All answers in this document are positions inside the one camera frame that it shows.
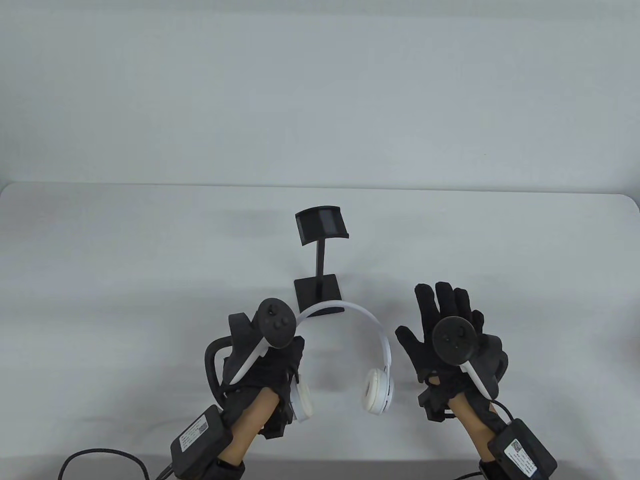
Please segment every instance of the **black glove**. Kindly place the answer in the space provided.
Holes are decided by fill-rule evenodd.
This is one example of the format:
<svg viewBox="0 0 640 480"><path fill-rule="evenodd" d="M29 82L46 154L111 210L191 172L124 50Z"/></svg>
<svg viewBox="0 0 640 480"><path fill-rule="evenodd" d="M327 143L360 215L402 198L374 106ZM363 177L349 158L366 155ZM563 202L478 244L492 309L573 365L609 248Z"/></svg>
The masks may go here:
<svg viewBox="0 0 640 480"><path fill-rule="evenodd" d="M484 315L478 310L471 311L469 294L466 290L453 290L447 282L438 282L436 293L440 311L438 311L435 295L429 285L419 284L415 287L415 297L422 317L424 343L419 342L413 332L405 326L399 326L396 329L396 337L409 355L418 374L418 381L422 383L429 377L437 376L440 379L440 384L443 385L447 380L464 374L459 367L446 364L436 354L431 337L433 328L445 317L459 316L471 323L478 334L482 334Z"/></svg>
<svg viewBox="0 0 640 480"><path fill-rule="evenodd" d="M280 403L260 433L268 438L282 436L284 426L292 422L289 406L291 381L293 378L299 380L298 367L304 348L305 339L302 337L294 337L292 342L282 349L270 347L264 357L258 357L240 381L233 385L223 382L220 389L226 397L223 412L225 423L233 425L242 412L253 403L260 390L270 388L278 394Z"/></svg>
<svg viewBox="0 0 640 480"><path fill-rule="evenodd" d="M440 310L436 306L435 297L438 297ZM470 377L463 373L459 367L448 365L436 354L433 348L433 328L443 318L449 316L459 316L473 325L478 334L478 341L481 345L486 342L483 335L484 315L478 310L471 311L469 295L466 290L452 289L447 282L436 284L436 295L429 285L419 284L415 288L415 297L420 308L422 317L422 330L424 332L424 342L418 341L413 332L405 326L396 329L396 337L400 345L409 355L418 375L419 382L427 381L429 388L419 396L419 404L427 412L429 420L442 422L452 415L445 414L447 403L450 399L462 392L469 392L471 397L476 399L477 388ZM496 378L500 380L506 370L506 354L502 357L504 362L500 364L499 371L496 371ZM429 379L437 377L439 385L432 385ZM488 409L488 403L477 399L478 408Z"/></svg>

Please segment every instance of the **black cable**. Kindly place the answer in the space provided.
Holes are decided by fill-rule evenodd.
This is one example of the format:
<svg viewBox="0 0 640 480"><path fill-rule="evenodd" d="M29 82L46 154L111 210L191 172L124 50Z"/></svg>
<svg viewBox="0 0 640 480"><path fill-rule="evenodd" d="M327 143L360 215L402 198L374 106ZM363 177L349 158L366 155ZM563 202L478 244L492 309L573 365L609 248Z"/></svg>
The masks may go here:
<svg viewBox="0 0 640 480"><path fill-rule="evenodd" d="M79 452L76 452L73 455L70 455L65 460L65 462L62 464L62 467L60 467L60 472L58 473L58 480L62 480L62 477L65 474L65 470L67 469L67 466L69 465L69 463L74 458L79 457L80 455L87 455L87 454L90 454L90 453L110 453L112 455L119 455L121 457L128 458L129 460L133 460L134 462L136 462L138 464L138 466L142 470L142 475L145 478L145 480L150 480L149 479L149 472L148 472L147 467L145 466L144 462L142 462L142 460L140 460L135 455L132 455L131 453L126 453L126 452L123 452L121 450L114 450L114 449L80 450ZM166 467L162 472L160 472L160 474L156 477L156 480L166 480L166 479L169 478L169 476L172 473L173 473L173 468L172 468L171 464L169 464L168 467Z"/></svg>
<svg viewBox="0 0 640 480"><path fill-rule="evenodd" d="M472 474L462 475L461 477L456 478L456 480L466 480L471 477L479 477L482 474L482 472L473 472Z"/></svg>
<svg viewBox="0 0 640 480"><path fill-rule="evenodd" d="M507 407L505 407L502 403L498 402L498 400L491 400L491 403L496 404L497 406L502 408L504 410L504 413L506 413L507 416L509 417L509 420L513 422L513 415L511 414L511 412Z"/></svg>

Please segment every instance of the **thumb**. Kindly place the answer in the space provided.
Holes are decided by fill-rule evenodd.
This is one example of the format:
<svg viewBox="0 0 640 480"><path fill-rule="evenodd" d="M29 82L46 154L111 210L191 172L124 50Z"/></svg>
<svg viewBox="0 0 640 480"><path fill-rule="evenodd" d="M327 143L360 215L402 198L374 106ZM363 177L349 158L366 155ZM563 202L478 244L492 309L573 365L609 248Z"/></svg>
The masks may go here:
<svg viewBox="0 0 640 480"><path fill-rule="evenodd" d="M417 370L421 363L420 358L424 355L424 344L404 325L396 328L396 338Z"/></svg>

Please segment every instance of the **stand base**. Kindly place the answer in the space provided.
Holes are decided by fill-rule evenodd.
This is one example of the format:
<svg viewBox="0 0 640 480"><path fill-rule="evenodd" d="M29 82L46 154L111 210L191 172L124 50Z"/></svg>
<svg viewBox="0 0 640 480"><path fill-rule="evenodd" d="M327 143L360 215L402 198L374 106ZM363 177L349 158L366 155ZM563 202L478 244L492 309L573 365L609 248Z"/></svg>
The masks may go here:
<svg viewBox="0 0 640 480"><path fill-rule="evenodd" d="M338 287L338 279L332 273L330 275L323 276L322 286L322 298L316 297L316 278L310 276L308 278L299 278L293 281L293 286L296 289L296 297L298 297L298 308L300 312L307 308L320 303L325 300L342 300L340 296L340 288ZM317 317L320 315L336 314L343 312L342 307L332 307L320 310L315 314L311 314L311 317Z"/></svg>

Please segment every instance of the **headphone ear cup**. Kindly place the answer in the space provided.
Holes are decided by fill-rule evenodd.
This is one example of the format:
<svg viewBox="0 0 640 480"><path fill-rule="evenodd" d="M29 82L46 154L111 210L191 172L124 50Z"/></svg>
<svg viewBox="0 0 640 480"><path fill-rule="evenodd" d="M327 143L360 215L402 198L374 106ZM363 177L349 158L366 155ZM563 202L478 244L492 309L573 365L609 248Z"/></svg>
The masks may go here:
<svg viewBox="0 0 640 480"><path fill-rule="evenodd" d="M311 401L309 387L303 381L291 381L291 394L289 396L293 416L298 422L309 420L314 414L314 404Z"/></svg>
<svg viewBox="0 0 640 480"><path fill-rule="evenodd" d="M385 371L371 369L367 375L367 384L362 396L362 407L369 413L381 415L391 403L393 381Z"/></svg>

